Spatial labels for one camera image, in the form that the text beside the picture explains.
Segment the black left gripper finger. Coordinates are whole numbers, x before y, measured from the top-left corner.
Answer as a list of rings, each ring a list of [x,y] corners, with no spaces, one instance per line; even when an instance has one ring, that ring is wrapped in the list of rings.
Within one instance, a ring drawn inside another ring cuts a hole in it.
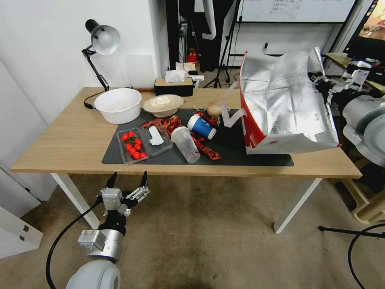
[[[149,193],[150,190],[148,188],[148,176],[147,171],[145,171],[142,175],[140,186],[126,195],[125,205],[127,208],[133,208],[141,201],[143,201]]]
[[[108,179],[106,185],[100,189],[100,195],[103,197],[105,195],[107,196],[116,196],[117,189],[114,188],[116,178],[117,178],[117,172],[114,172],[113,175]]]

